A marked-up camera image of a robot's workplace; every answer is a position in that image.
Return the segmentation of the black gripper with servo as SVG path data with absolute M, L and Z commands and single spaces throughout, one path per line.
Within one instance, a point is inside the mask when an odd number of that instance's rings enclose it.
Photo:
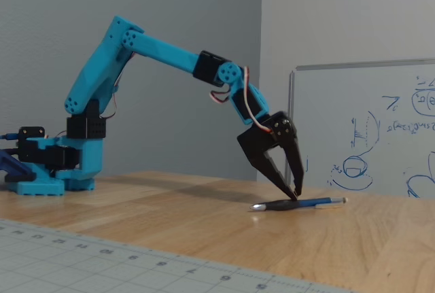
M 237 141 L 252 167 L 263 174 L 288 198 L 296 201 L 296 196 L 302 194 L 304 167 L 292 119 L 284 111 L 278 111 L 262 116 L 259 123 L 266 129 L 252 126 L 241 133 Z M 278 146 L 272 136 L 277 137 L 278 144 L 285 152 L 294 178 L 294 191 L 285 183 L 281 172 L 268 155 L 269 150 Z

